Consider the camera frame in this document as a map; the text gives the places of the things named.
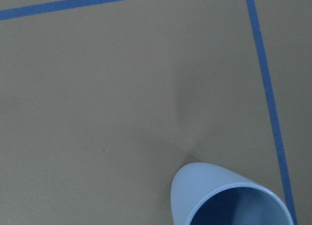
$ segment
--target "cup opening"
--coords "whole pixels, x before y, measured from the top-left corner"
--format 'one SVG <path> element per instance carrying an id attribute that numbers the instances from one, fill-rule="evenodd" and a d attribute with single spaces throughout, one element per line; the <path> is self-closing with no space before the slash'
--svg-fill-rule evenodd
<path id="1" fill-rule="evenodd" d="M 206 201 L 191 225 L 292 225 L 292 222 L 274 195 L 255 188 L 237 187 Z"/>

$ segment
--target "blue tape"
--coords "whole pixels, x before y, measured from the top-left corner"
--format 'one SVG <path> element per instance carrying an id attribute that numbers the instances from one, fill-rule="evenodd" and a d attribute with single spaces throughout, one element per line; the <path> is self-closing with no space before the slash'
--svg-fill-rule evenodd
<path id="1" fill-rule="evenodd" d="M 121 0 L 60 0 L 14 9 L 0 10 L 0 21 L 115 1 Z"/>
<path id="2" fill-rule="evenodd" d="M 287 205 L 289 212 L 292 215 L 292 220 L 293 220 L 294 225 L 297 225 L 298 222 L 297 222 L 297 216 L 296 216 L 296 211 L 295 211 L 294 202 L 293 202 L 292 186 L 291 186 L 291 181 L 290 181 L 289 173 L 288 173 L 286 155 L 285 155 L 285 150 L 284 150 L 284 145 L 283 145 L 283 138 L 282 138 L 281 128 L 280 128 L 279 120 L 278 120 L 274 92 L 273 92 L 271 76 L 269 72 L 269 65 L 268 65 L 265 47 L 264 47 L 264 43 L 263 43 L 261 31 L 260 31 L 260 23 L 259 23 L 259 19 L 257 15 L 257 9 L 256 9 L 254 0 L 246 0 L 246 2 L 247 2 L 251 26 L 253 29 L 254 42 L 257 48 L 258 60 L 260 64 L 265 95 L 267 98 L 267 105 L 268 105 L 268 110 L 269 110 L 269 115 L 270 115 L 270 120 L 271 120 L 271 126 L 272 126 L 272 131 L 273 131 L 273 136 L 274 136 L 279 170 L 280 170 L 280 174 L 282 178 L 286 205 Z"/>

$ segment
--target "light blue plastic cup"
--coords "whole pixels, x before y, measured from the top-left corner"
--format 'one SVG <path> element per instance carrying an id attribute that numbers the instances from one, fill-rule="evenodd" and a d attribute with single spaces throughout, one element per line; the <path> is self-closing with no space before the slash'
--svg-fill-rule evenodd
<path id="1" fill-rule="evenodd" d="M 220 166 L 191 163 L 171 187 L 175 225 L 293 225 L 281 199 Z"/>

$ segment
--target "gray surface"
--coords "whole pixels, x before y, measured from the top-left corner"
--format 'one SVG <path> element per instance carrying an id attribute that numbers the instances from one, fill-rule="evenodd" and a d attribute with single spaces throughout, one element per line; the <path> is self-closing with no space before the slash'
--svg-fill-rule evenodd
<path id="1" fill-rule="evenodd" d="M 311 3 L 256 1 L 311 224 Z M 194 161 L 283 197 L 245 0 L 129 0 L 0 31 L 1 224 L 170 225 L 172 177 Z"/>

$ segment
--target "blue line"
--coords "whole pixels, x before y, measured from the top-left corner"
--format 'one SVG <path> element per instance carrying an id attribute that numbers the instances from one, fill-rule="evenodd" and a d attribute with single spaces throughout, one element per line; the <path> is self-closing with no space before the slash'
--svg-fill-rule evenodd
<path id="1" fill-rule="evenodd" d="M 291 186 L 291 181 L 290 181 L 289 173 L 288 173 L 286 155 L 285 155 L 285 150 L 284 150 L 284 145 L 283 145 L 283 138 L 282 138 L 281 128 L 280 128 L 279 120 L 278 120 L 278 114 L 277 114 L 277 109 L 276 109 L 276 104 L 275 104 L 271 76 L 269 72 L 269 65 L 268 65 L 265 47 L 264 47 L 264 43 L 263 43 L 261 31 L 260 31 L 260 23 L 259 23 L 259 19 L 257 15 L 257 9 L 256 9 L 254 0 L 246 0 L 246 2 L 247 2 L 251 26 L 253 29 L 254 42 L 257 48 L 258 59 L 259 59 L 259 64 L 260 64 L 260 69 L 261 69 L 261 74 L 262 74 L 262 80 L 263 80 L 263 85 L 265 89 L 265 95 L 267 98 L 267 105 L 268 105 L 268 110 L 269 110 L 269 115 L 270 115 L 270 120 L 271 120 L 273 136 L 274 136 L 279 170 L 280 170 L 283 188 L 284 188 L 286 205 L 287 205 L 289 212 L 292 215 L 292 220 L 293 220 L 294 225 L 297 225 L 298 222 L 297 222 L 297 216 L 296 216 L 296 211 L 295 211 L 294 202 L 293 202 L 292 186 Z"/>
<path id="2" fill-rule="evenodd" d="M 60 0 L 55 2 L 29 5 L 19 8 L 0 10 L 0 21 L 30 15 L 55 12 L 65 9 L 79 8 L 89 5 L 104 4 L 121 0 Z"/>

